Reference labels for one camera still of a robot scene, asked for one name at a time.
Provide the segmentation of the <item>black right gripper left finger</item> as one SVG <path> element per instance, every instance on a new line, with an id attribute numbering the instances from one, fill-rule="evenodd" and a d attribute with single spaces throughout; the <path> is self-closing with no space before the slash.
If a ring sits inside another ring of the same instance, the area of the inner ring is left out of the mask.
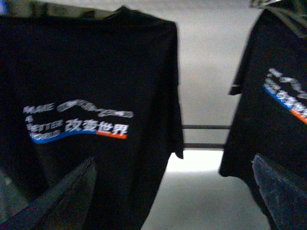
<path id="1" fill-rule="evenodd" d="M 94 192 L 96 168 L 88 158 L 27 207 L 2 230 L 81 230 Z"/>

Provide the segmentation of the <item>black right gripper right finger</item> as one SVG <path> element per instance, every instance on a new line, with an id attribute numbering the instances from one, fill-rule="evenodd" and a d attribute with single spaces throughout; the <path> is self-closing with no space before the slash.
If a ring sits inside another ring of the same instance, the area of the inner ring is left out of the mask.
<path id="1" fill-rule="evenodd" d="M 307 228 L 307 182 L 257 154 L 252 161 L 261 197 L 280 230 Z"/>

